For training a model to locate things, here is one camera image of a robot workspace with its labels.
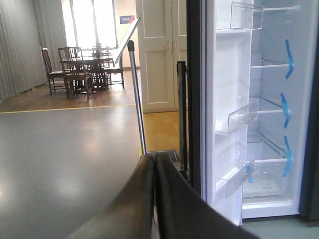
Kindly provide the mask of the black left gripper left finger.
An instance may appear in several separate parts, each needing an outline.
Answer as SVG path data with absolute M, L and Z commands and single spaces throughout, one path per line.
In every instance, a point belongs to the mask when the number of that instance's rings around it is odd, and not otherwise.
M 154 157 L 143 155 L 111 204 L 67 238 L 150 239 L 154 214 L 154 167 Z

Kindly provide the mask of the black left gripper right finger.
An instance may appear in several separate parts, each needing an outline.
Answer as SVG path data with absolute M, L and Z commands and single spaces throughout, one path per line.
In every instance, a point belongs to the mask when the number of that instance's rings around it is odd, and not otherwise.
M 155 156 L 155 191 L 162 239 L 255 239 L 203 201 L 169 157 Z

